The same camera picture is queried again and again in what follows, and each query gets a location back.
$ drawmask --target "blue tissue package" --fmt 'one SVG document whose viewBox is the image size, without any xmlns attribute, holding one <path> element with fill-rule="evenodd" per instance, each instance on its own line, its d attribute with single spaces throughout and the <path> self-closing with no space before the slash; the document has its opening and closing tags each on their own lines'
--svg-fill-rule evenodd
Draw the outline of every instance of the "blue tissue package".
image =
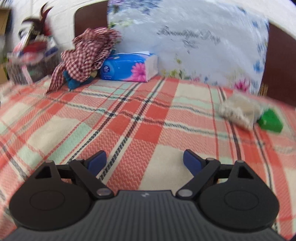
<svg viewBox="0 0 296 241">
<path fill-rule="evenodd" d="M 104 61 L 100 73 L 102 80 L 148 82 L 158 74 L 157 56 L 149 52 L 114 54 Z"/>
</svg>

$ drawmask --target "floral cover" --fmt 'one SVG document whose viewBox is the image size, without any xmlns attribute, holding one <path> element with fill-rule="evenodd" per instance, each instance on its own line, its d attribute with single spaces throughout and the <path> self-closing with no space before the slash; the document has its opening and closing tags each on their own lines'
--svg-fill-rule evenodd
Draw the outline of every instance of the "floral cover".
<svg viewBox="0 0 296 241">
<path fill-rule="evenodd" d="M 268 43 L 267 19 L 204 0 L 110 0 L 119 53 L 150 51 L 168 77 L 257 94 Z"/>
</svg>

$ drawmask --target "brown wooden panel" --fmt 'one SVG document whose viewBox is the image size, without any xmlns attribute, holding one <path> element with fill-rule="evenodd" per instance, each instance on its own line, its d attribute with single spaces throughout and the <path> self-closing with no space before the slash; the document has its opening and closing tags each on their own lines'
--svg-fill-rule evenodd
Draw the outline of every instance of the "brown wooden panel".
<svg viewBox="0 0 296 241">
<path fill-rule="evenodd" d="M 75 36 L 87 28 L 107 26 L 108 1 L 84 6 L 75 13 Z M 267 96 L 296 106 L 296 40 L 270 24 L 263 83 Z"/>
</svg>

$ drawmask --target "checkered cloth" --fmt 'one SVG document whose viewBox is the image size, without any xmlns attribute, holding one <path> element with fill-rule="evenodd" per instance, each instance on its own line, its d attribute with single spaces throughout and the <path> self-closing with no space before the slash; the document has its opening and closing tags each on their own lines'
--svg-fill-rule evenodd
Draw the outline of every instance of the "checkered cloth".
<svg viewBox="0 0 296 241">
<path fill-rule="evenodd" d="M 75 49 L 62 53 L 63 62 L 54 70 L 47 92 L 56 91 L 65 83 L 64 70 L 68 71 L 72 79 L 79 82 L 87 80 L 91 72 L 98 70 L 110 55 L 119 35 L 116 30 L 101 27 L 95 30 L 88 28 L 83 34 L 77 36 L 73 40 Z"/>
<path fill-rule="evenodd" d="M 65 164 L 105 150 L 98 175 L 114 192 L 170 189 L 191 178 L 185 149 L 232 164 L 245 160 L 280 201 L 275 229 L 296 232 L 296 112 L 267 99 L 284 123 L 281 134 L 242 130 L 217 115 L 232 90 L 156 77 L 148 83 L 94 80 L 44 95 L 49 80 L 15 86 L 0 108 L 0 237 L 15 226 L 8 203 L 42 164 Z"/>
</svg>

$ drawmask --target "white brick wall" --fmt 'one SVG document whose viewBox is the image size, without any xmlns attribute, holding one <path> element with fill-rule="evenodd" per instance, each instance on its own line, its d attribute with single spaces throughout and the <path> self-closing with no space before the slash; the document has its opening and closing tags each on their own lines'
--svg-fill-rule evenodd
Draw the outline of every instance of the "white brick wall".
<svg viewBox="0 0 296 241">
<path fill-rule="evenodd" d="M 49 12 L 48 19 L 53 34 L 62 49 L 72 48 L 74 37 L 73 18 L 75 11 L 85 5 L 99 0 L 13 0 L 14 27 L 12 33 L 12 46 L 19 42 L 17 36 L 24 18 L 39 15 L 41 6 L 48 3 L 54 6 Z M 265 14 L 271 21 L 281 26 L 296 38 L 296 6 L 290 0 L 221 0 L 237 4 Z"/>
</svg>

